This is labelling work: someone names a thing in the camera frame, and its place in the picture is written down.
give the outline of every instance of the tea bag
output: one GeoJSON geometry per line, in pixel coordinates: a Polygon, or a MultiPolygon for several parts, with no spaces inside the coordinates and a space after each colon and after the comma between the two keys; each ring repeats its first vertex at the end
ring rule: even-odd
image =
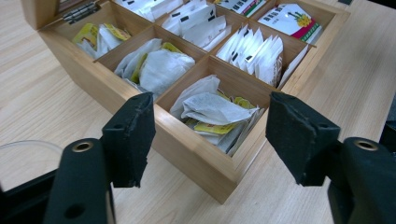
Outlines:
{"type": "Polygon", "coordinates": [[[231,36],[230,39],[228,39],[228,41],[219,49],[216,56],[228,63],[233,57],[233,52],[242,41],[247,29],[247,25],[241,27],[238,32],[233,34],[233,36],[231,36]]]}
{"type": "Polygon", "coordinates": [[[129,37],[131,37],[129,34],[111,24],[100,24],[98,28],[92,23],[87,23],[73,38],[72,42],[77,44],[92,58],[97,59],[129,37]]]}
{"type": "Polygon", "coordinates": [[[235,125],[235,127],[232,130],[230,130],[229,133],[225,134],[219,140],[216,146],[224,153],[227,153],[231,149],[231,147],[235,144],[235,142],[238,139],[238,136],[241,134],[241,132],[245,129],[247,125],[248,122],[246,120],[242,120],[238,122],[235,125]]]}
{"type": "Polygon", "coordinates": [[[289,79],[291,73],[297,67],[297,65],[301,62],[305,54],[308,52],[308,45],[293,59],[293,61],[289,64],[288,69],[286,69],[285,73],[280,80],[279,85],[277,86],[279,89],[282,89],[285,85],[286,81],[289,79]]]}
{"type": "Polygon", "coordinates": [[[213,93],[193,95],[183,102],[181,117],[198,119],[205,123],[224,125],[248,119],[257,110],[245,109],[213,93]]]}
{"type": "Polygon", "coordinates": [[[213,39],[225,29],[225,16],[217,17],[210,21],[203,21],[190,28],[190,30],[183,35],[183,39],[188,40],[192,44],[203,48],[209,45],[213,39]]]}
{"type": "Polygon", "coordinates": [[[175,35],[180,35],[180,18],[188,16],[192,12],[201,10],[204,7],[207,7],[205,0],[190,0],[190,2],[176,9],[171,15],[169,15],[169,18],[163,22],[162,27],[175,35]]]}
{"type": "Polygon", "coordinates": [[[210,42],[208,45],[204,46],[203,49],[206,51],[212,50],[217,44],[219,44],[227,35],[231,33],[232,26],[228,25],[210,42]]]}
{"type": "Polygon", "coordinates": [[[267,50],[262,59],[256,63],[255,75],[259,80],[276,87],[281,76],[281,53],[283,51],[283,43],[280,38],[275,40],[274,45],[267,50]]]}
{"type": "Polygon", "coordinates": [[[322,27],[297,4],[280,4],[269,10],[258,22],[306,43],[315,43],[322,27]]]}
{"type": "Polygon", "coordinates": [[[248,121],[247,125],[244,127],[242,132],[239,134],[238,138],[236,139],[235,144],[228,149],[227,155],[233,156],[235,154],[236,150],[242,145],[242,143],[245,141],[247,138],[248,134],[251,132],[253,127],[256,125],[257,121],[262,117],[262,114],[264,113],[265,109],[259,109],[256,110],[253,115],[251,116],[250,120],[248,121]]]}
{"type": "Polygon", "coordinates": [[[215,5],[209,5],[201,10],[194,11],[188,16],[182,17],[179,20],[181,35],[185,35],[191,27],[202,23],[203,21],[210,21],[216,18],[215,5]]]}
{"type": "Polygon", "coordinates": [[[117,66],[114,73],[117,74],[119,77],[129,79],[134,70],[136,69],[136,65],[139,62],[140,58],[146,53],[160,49],[161,43],[162,40],[158,38],[154,38],[146,42],[139,49],[125,56],[117,66]]]}
{"type": "Polygon", "coordinates": [[[183,53],[159,49],[148,54],[140,71],[140,85],[159,96],[195,65],[195,60],[183,53]]]}
{"type": "Polygon", "coordinates": [[[265,0],[216,0],[215,3],[234,11],[240,15],[250,16],[254,11],[259,9],[266,1],[265,0]]]}
{"type": "Polygon", "coordinates": [[[181,114],[183,113],[184,107],[183,102],[193,95],[209,92],[216,94],[219,87],[220,80],[215,76],[211,75],[204,77],[196,81],[194,84],[190,85],[186,90],[184,90],[180,96],[175,101],[174,105],[170,109],[171,115],[177,119],[181,119],[181,114]]]}
{"type": "Polygon", "coordinates": [[[262,58],[262,55],[264,55],[265,52],[269,48],[271,48],[273,43],[274,43],[273,37],[270,35],[267,39],[264,40],[264,42],[262,44],[259,45],[257,52],[255,52],[254,55],[252,55],[252,57],[247,60],[247,72],[249,74],[251,74],[251,75],[254,74],[255,66],[256,66],[257,62],[259,62],[260,59],[262,58]]]}
{"type": "Polygon", "coordinates": [[[168,0],[116,0],[116,3],[136,13],[137,15],[147,19],[148,21],[155,21],[156,18],[161,17],[160,13],[163,11],[154,10],[155,14],[152,13],[152,9],[159,5],[169,2],[168,0]]]}
{"type": "Polygon", "coordinates": [[[183,0],[166,0],[151,8],[152,16],[154,20],[159,19],[166,13],[173,11],[175,8],[183,5],[183,0]]]}

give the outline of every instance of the black plastic part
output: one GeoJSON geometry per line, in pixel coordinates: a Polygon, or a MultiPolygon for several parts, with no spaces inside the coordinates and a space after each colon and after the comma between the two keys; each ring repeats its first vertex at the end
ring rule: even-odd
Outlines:
{"type": "Polygon", "coordinates": [[[338,145],[340,128],[294,96],[271,93],[266,137],[303,186],[321,186],[326,150],[338,145]]]}
{"type": "Polygon", "coordinates": [[[385,146],[396,160],[396,120],[388,120],[385,123],[379,144],[385,146]]]}
{"type": "Polygon", "coordinates": [[[115,188],[140,187],[155,135],[151,92],[129,99],[102,130],[115,188]]]}
{"type": "Polygon", "coordinates": [[[396,223],[396,162],[389,151],[368,139],[346,139],[341,161],[353,191],[349,223],[396,223]]]}
{"type": "Polygon", "coordinates": [[[0,223],[42,223],[56,171],[10,189],[1,190],[0,223]]]}
{"type": "Polygon", "coordinates": [[[333,182],[330,183],[327,193],[334,223],[347,224],[355,206],[353,195],[339,189],[333,182]]]}
{"type": "Polygon", "coordinates": [[[44,223],[100,224],[114,220],[108,186],[101,142],[87,138],[70,144],[55,176],[44,223]]]}

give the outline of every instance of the white paper packet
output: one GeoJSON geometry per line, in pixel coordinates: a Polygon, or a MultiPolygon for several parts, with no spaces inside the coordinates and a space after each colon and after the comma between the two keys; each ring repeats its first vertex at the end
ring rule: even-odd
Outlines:
{"type": "Polygon", "coordinates": [[[186,54],[167,49],[152,51],[142,64],[140,86],[158,97],[194,65],[195,60],[186,54]]]}
{"type": "Polygon", "coordinates": [[[186,90],[184,90],[180,96],[175,101],[174,105],[170,109],[170,114],[177,119],[181,119],[181,114],[183,113],[184,107],[183,102],[193,95],[209,92],[216,94],[218,91],[220,80],[216,75],[210,75],[196,81],[194,84],[190,85],[186,90]]]}
{"type": "Polygon", "coordinates": [[[224,134],[224,136],[220,138],[216,146],[224,153],[227,153],[235,144],[238,136],[241,134],[246,126],[248,126],[248,122],[246,120],[240,121],[232,130],[230,130],[229,133],[224,134]]]}
{"type": "Polygon", "coordinates": [[[181,35],[186,34],[191,27],[200,24],[203,21],[210,21],[216,18],[216,7],[211,4],[201,10],[194,11],[190,15],[179,19],[181,35]]]}
{"type": "Polygon", "coordinates": [[[283,73],[282,79],[280,79],[279,85],[277,86],[279,89],[282,89],[285,85],[286,81],[289,79],[291,73],[297,67],[297,65],[304,58],[305,54],[308,52],[308,45],[293,59],[293,61],[289,64],[286,71],[283,73]]]}
{"type": "Polygon", "coordinates": [[[227,35],[231,33],[233,27],[228,25],[223,29],[208,45],[204,46],[203,49],[206,51],[212,50],[218,43],[220,43],[227,35]]]}
{"type": "Polygon", "coordinates": [[[238,32],[233,34],[230,39],[228,39],[227,42],[219,49],[216,56],[228,63],[233,57],[233,52],[235,51],[240,39],[243,37],[243,34],[246,32],[247,29],[247,25],[241,27],[238,32]]]}
{"type": "Polygon", "coordinates": [[[193,95],[183,102],[181,117],[198,119],[202,122],[225,125],[249,119],[257,108],[245,109],[235,105],[217,94],[208,92],[193,95]]]}
{"type": "Polygon", "coordinates": [[[154,20],[157,20],[164,14],[173,11],[175,8],[180,7],[181,5],[183,5],[183,0],[165,0],[152,7],[151,13],[154,17],[154,20]]]}
{"type": "Polygon", "coordinates": [[[322,27],[298,4],[280,4],[258,22],[307,43],[315,43],[322,33],[322,27]]]}
{"type": "Polygon", "coordinates": [[[203,48],[210,44],[213,39],[220,34],[221,30],[225,29],[225,16],[217,17],[211,21],[203,21],[190,28],[190,30],[183,35],[183,39],[192,44],[203,48]]]}
{"type": "Polygon", "coordinates": [[[140,58],[146,53],[160,49],[162,42],[163,41],[158,38],[153,38],[146,42],[139,49],[125,56],[117,66],[114,73],[122,78],[130,78],[136,69],[136,65],[140,58]]]}
{"type": "Polygon", "coordinates": [[[172,14],[169,15],[169,18],[163,22],[162,27],[175,35],[180,35],[181,28],[179,24],[179,19],[205,7],[207,7],[205,0],[190,0],[190,2],[186,3],[185,5],[172,12],[172,14]]]}
{"type": "Polygon", "coordinates": [[[227,155],[233,156],[238,148],[242,145],[242,143],[247,138],[250,131],[256,125],[257,121],[262,117],[265,109],[262,108],[260,110],[255,111],[255,113],[251,116],[251,119],[248,121],[248,125],[244,127],[244,130],[239,134],[238,139],[236,140],[235,144],[227,151],[227,155]]]}

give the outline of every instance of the tea packet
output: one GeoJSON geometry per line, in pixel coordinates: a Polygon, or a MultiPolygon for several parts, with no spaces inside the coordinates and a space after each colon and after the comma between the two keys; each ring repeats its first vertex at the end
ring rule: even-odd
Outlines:
{"type": "Polygon", "coordinates": [[[72,42],[92,58],[98,59],[131,36],[112,24],[104,23],[99,27],[93,23],[85,24],[72,42]]]}
{"type": "Polygon", "coordinates": [[[183,4],[182,0],[116,0],[115,2],[151,22],[155,22],[162,15],[183,4]]]}
{"type": "Polygon", "coordinates": [[[306,43],[314,44],[322,27],[297,4],[280,4],[269,10],[258,22],[306,43]]]}
{"type": "Polygon", "coordinates": [[[263,6],[265,2],[265,0],[216,0],[214,3],[240,15],[250,17],[263,6]]]}
{"type": "Polygon", "coordinates": [[[170,109],[170,114],[177,119],[181,119],[181,114],[184,111],[183,102],[193,95],[209,92],[216,94],[219,87],[220,80],[215,75],[210,75],[208,77],[201,78],[194,84],[190,85],[186,90],[184,90],[174,105],[170,109]]]}
{"type": "Polygon", "coordinates": [[[152,91],[153,97],[163,94],[195,65],[195,60],[171,43],[153,38],[126,55],[115,74],[138,85],[141,91],[152,91]]]}
{"type": "Polygon", "coordinates": [[[192,0],[177,9],[162,27],[206,51],[229,35],[232,28],[225,16],[216,16],[215,5],[202,0],[192,0]]]}
{"type": "Polygon", "coordinates": [[[257,110],[245,109],[213,93],[199,93],[183,102],[181,117],[198,119],[205,123],[225,125],[248,119],[257,110]]]}

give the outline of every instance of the yellow tea bag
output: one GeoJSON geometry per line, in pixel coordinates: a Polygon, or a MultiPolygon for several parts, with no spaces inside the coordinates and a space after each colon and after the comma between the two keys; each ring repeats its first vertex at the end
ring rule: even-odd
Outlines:
{"type": "Polygon", "coordinates": [[[112,24],[105,23],[104,26],[110,31],[111,34],[113,34],[116,38],[120,40],[125,41],[131,37],[130,34],[113,26],[112,24]]]}
{"type": "Polygon", "coordinates": [[[204,122],[198,122],[198,124],[195,125],[194,130],[199,132],[226,134],[234,127],[235,123],[226,125],[213,125],[204,122]]]}
{"type": "Polygon", "coordinates": [[[171,51],[171,52],[174,52],[174,53],[183,53],[183,52],[181,52],[177,47],[175,47],[175,45],[173,45],[173,44],[171,44],[171,43],[169,43],[169,42],[163,43],[163,45],[161,46],[161,48],[162,48],[162,49],[167,49],[167,50],[169,50],[169,51],[171,51]]]}
{"type": "Polygon", "coordinates": [[[96,50],[97,36],[98,36],[98,27],[95,24],[87,23],[81,28],[78,34],[73,38],[72,42],[75,44],[81,44],[82,41],[85,39],[91,45],[91,47],[96,50]]]}
{"type": "Polygon", "coordinates": [[[139,59],[139,62],[137,62],[136,69],[131,75],[131,81],[139,84],[139,77],[140,77],[140,69],[142,68],[143,62],[147,59],[148,54],[145,53],[143,56],[139,59]]]}
{"type": "Polygon", "coordinates": [[[233,103],[236,104],[236,105],[242,106],[245,109],[256,108],[256,106],[251,104],[247,99],[242,98],[240,96],[235,97],[235,99],[233,99],[233,103]]]}

